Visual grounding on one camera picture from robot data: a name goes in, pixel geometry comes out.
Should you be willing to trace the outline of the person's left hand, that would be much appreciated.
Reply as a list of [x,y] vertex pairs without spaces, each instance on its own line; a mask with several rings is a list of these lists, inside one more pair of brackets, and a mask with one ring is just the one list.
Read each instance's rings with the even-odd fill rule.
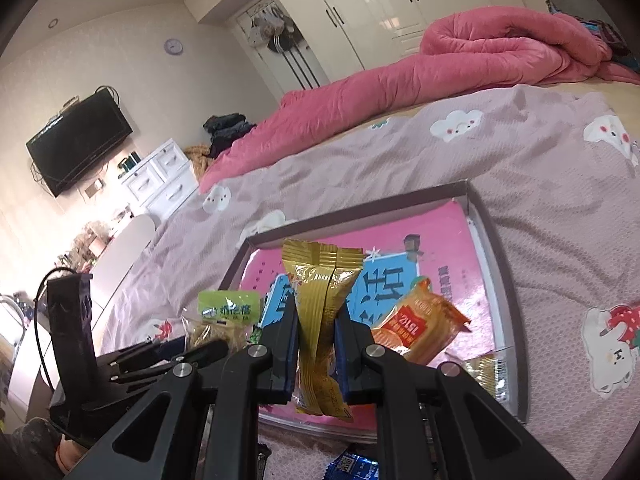
[[55,451],[55,461],[63,474],[69,474],[88,450],[74,440],[61,438]]

